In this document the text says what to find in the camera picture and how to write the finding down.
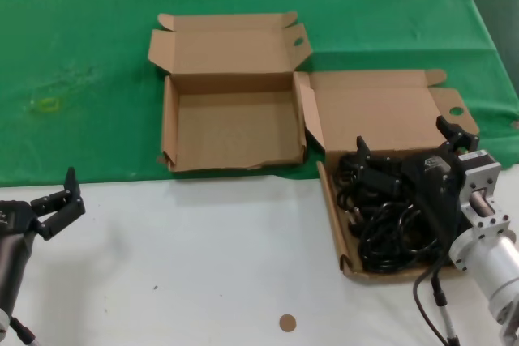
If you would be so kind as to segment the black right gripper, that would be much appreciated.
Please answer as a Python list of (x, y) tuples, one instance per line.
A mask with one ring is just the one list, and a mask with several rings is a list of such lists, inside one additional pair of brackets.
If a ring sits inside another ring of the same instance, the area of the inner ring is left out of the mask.
[(435, 149), (402, 158), (373, 156), (361, 136), (357, 145), (357, 182), (390, 197), (403, 190), (427, 218), (443, 249), (448, 250), (459, 234), (461, 224), (461, 175), (454, 162), (456, 155), (475, 152), (479, 137), (444, 116), (436, 119), (444, 142)]

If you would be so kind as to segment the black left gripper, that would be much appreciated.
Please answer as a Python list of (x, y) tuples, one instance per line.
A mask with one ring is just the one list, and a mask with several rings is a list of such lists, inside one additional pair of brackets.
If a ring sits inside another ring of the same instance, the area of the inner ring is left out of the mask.
[(32, 200), (1, 201), (1, 309), (13, 310), (32, 254), (35, 220), (41, 213), (54, 213), (41, 222), (38, 234), (50, 240), (85, 212), (75, 169), (67, 170), (63, 189)]

